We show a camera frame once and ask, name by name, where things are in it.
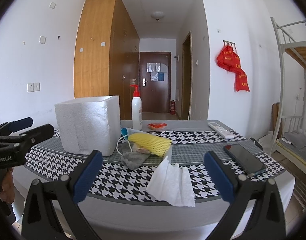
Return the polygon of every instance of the smartphone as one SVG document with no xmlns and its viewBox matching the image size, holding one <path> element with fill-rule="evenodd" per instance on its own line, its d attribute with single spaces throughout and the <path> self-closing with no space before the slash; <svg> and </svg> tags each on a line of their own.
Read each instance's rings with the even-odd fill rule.
<svg viewBox="0 0 306 240">
<path fill-rule="evenodd" d="M 266 166 L 240 144 L 226 145 L 224 151 L 252 177 L 266 170 Z"/>
</svg>

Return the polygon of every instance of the doorframe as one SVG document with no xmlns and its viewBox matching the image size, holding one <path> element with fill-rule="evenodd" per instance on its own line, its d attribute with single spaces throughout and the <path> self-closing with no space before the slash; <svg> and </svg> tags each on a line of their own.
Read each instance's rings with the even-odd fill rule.
<svg viewBox="0 0 306 240">
<path fill-rule="evenodd" d="M 190 48 L 191 48 L 191 91 L 190 91 L 190 105 L 189 105 L 189 116 L 188 120 L 191 119 L 191 108 L 192 108 L 192 90 L 193 90 L 193 48 L 192 48 L 192 31 L 189 31 L 189 33 L 186 35 L 185 39 L 182 42 L 182 91 L 181 91 L 181 119 L 183 116 L 183 81 L 184 81 L 184 75 L 183 75 L 183 70 L 184 70 L 184 49 L 183 49 L 183 44 L 187 40 L 187 38 L 190 37 Z"/>
<path fill-rule="evenodd" d="M 168 56 L 168 89 L 167 89 L 167 98 L 169 102 L 169 106 L 171 107 L 171 63 L 172 63 L 172 53 L 166 52 L 166 51 L 141 51 L 139 53 L 139 90 L 141 90 L 141 87 L 143 86 L 143 68 L 142 68 L 142 60 L 141 55 L 144 54 L 157 54 L 157 55 L 165 55 Z"/>
</svg>

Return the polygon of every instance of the mask ear loop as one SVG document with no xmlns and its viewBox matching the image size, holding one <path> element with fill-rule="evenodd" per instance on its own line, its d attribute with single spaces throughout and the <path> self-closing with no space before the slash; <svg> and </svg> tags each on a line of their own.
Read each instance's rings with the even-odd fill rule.
<svg viewBox="0 0 306 240">
<path fill-rule="evenodd" d="M 118 143 L 119 143 L 120 140 L 122 140 L 123 138 L 125 138 L 125 137 L 127 137 L 127 136 L 128 136 L 128 134 L 122 136 L 121 138 L 119 138 L 119 139 L 117 140 L 116 151 L 117 151 L 120 155 L 123 155 L 123 154 L 121 154 L 120 151 L 118 150 Z M 129 146 L 130 150 L 132 151 L 132 147 L 131 147 L 131 144 L 129 143 L 129 140 L 126 140 L 126 141 L 127 141 L 127 143 L 128 143 L 128 146 Z"/>
</svg>

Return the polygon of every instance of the blue gripper pad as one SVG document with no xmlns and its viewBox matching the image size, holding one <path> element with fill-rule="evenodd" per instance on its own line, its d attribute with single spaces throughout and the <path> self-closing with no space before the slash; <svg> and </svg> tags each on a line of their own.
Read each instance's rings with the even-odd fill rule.
<svg viewBox="0 0 306 240">
<path fill-rule="evenodd" d="M 9 125 L 8 130 L 10 132 L 17 132 L 25 128 L 31 127 L 32 125 L 33 125 L 33 119 L 30 117 L 27 117 L 27 118 L 12 122 Z"/>
<path fill-rule="evenodd" d="M 234 201 L 234 187 L 209 152 L 204 155 L 204 166 L 218 188 L 223 200 L 232 204 Z"/>
<path fill-rule="evenodd" d="M 82 174 L 74 184 L 73 202 L 77 204 L 86 198 L 99 170 L 102 168 L 103 156 L 97 151 L 93 159 L 89 162 Z"/>
</svg>

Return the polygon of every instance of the yellow foam fruit net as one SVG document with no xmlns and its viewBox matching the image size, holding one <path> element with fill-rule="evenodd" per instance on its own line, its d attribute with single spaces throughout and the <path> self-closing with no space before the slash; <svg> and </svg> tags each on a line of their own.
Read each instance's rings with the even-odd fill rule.
<svg viewBox="0 0 306 240">
<path fill-rule="evenodd" d="M 128 140 L 135 142 L 157 156 L 163 157 L 172 144 L 172 140 L 148 133 L 133 133 Z"/>
</svg>

